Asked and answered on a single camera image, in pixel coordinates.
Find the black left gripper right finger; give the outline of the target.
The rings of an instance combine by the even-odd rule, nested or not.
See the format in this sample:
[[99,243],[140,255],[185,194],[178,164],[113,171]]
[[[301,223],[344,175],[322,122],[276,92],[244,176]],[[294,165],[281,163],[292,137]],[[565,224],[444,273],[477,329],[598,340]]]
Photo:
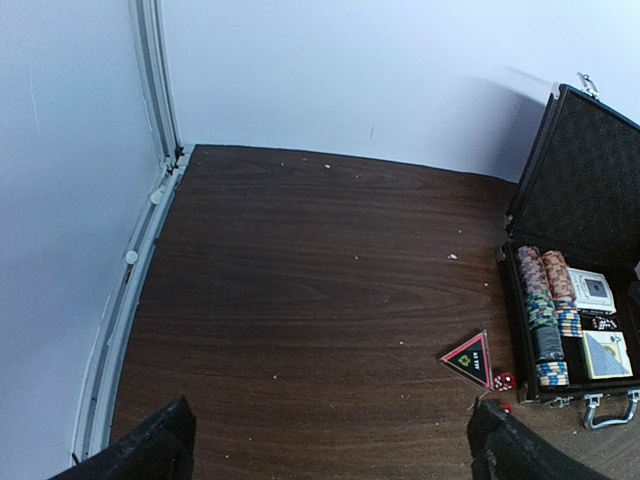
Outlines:
[[494,400],[478,400],[467,425],[474,479],[603,479],[553,447]]

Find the black poker set case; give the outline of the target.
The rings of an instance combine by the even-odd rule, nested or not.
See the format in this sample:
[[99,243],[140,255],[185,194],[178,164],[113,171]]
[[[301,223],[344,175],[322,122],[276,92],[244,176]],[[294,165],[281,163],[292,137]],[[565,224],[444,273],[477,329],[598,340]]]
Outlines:
[[[497,252],[517,372],[526,402],[586,404],[584,425],[625,425],[639,408],[639,127],[602,103],[591,82],[554,86],[518,188],[506,210]],[[633,376],[591,380],[582,337],[560,334],[570,384],[541,387],[527,325],[516,249],[562,253],[568,268],[603,274],[616,313],[579,310],[584,330],[624,334]]]

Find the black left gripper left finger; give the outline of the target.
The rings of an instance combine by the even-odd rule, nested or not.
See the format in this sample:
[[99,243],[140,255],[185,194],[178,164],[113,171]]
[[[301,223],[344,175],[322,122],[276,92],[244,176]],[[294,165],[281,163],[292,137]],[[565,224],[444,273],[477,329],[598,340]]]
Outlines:
[[57,474],[57,479],[190,479],[196,417],[174,399],[105,450]]

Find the triangular all-in button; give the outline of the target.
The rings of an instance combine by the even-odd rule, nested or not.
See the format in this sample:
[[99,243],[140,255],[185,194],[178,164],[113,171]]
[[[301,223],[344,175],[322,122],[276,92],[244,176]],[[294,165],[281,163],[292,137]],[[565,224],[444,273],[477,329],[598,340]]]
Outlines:
[[493,372],[486,330],[462,342],[441,356],[438,361],[485,390],[493,388]]

